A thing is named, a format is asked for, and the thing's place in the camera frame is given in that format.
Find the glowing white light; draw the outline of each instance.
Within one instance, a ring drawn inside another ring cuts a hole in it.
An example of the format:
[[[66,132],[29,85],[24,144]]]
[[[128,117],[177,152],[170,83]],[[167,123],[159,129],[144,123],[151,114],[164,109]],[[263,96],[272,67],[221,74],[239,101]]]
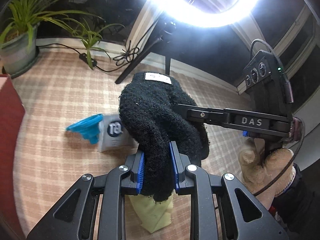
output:
[[[218,14],[205,13],[184,0],[152,1],[180,22],[199,27],[221,27],[248,16],[258,0],[238,0],[230,9]]]

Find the dark blue circle logo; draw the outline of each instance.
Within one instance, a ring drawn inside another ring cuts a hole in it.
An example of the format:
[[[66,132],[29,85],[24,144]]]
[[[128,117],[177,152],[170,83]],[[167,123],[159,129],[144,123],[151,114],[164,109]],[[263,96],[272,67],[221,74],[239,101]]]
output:
[[[119,120],[109,123],[107,132],[111,137],[118,137],[120,134],[122,134],[123,132],[121,121]]]

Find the tripod leg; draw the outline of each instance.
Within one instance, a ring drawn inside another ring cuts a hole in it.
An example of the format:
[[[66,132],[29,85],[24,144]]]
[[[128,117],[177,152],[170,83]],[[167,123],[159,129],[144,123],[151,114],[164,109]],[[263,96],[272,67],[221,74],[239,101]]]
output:
[[[121,75],[117,78],[115,81],[116,84],[120,84],[130,73],[132,70],[135,69],[135,67],[150,53],[151,48],[153,45],[161,42],[162,39],[158,38],[156,39],[152,44],[150,44],[147,48],[144,48],[137,57],[130,62],[129,66],[121,73]]]
[[[170,76],[170,64],[171,64],[171,58],[165,57],[165,74]]]

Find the blue funnel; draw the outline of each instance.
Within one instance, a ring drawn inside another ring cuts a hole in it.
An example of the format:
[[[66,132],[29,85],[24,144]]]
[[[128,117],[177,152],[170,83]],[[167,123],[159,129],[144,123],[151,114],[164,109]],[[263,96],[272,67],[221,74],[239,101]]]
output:
[[[96,114],[76,122],[66,128],[67,131],[78,132],[91,144],[99,141],[99,122],[103,119],[103,114]]]

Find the white packet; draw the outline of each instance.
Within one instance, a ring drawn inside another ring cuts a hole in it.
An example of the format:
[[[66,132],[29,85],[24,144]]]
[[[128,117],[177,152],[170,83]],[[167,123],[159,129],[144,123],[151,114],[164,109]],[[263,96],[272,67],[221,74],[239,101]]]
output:
[[[104,114],[99,123],[98,152],[121,146],[136,146],[135,140],[122,125],[118,114]]]

